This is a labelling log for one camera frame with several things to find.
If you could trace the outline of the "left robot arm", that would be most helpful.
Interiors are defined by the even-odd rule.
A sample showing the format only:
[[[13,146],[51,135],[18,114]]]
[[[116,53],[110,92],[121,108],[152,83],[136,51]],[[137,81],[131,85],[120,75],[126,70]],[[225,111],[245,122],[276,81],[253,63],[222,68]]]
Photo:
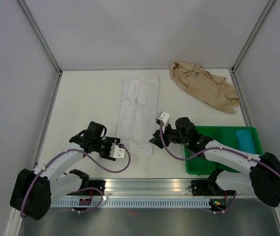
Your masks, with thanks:
[[[115,161],[122,158],[120,139],[107,137],[107,129],[97,122],[90,122],[87,129],[70,138],[64,151],[42,167],[23,169],[18,175],[10,198],[10,206],[22,216],[41,219],[52,203],[64,196],[90,194],[89,175],[71,166],[92,152],[101,158]]]

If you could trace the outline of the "white t shirt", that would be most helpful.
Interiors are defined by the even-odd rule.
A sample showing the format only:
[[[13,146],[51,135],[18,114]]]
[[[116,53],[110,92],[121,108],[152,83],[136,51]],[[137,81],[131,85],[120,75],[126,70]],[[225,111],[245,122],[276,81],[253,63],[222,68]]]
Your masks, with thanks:
[[[116,128],[119,137],[131,154],[151,156],[153,144],[149,142],[156,131],[160,78],[134,76],[122,79],[122,98]]]

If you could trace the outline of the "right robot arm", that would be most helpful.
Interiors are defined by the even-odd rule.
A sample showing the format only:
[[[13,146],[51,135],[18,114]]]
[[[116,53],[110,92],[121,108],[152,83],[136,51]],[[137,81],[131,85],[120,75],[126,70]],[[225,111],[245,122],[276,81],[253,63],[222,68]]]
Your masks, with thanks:
[[[183,145],[192,155],[184,161],[202,158],[234,169],[215,170],[207,179],[207,189],[212,194],[221,191],[254,194],[263,203],[278,207],[280,204],[280,161],[269,152],[263,155],[244,152],[226,146],[217,140],[199,133],[188,117],[178,118],[175,128],[169,124],[169,114],[161,112],[156,117],[159,128],[150,142],[176,160],[169,144]]]

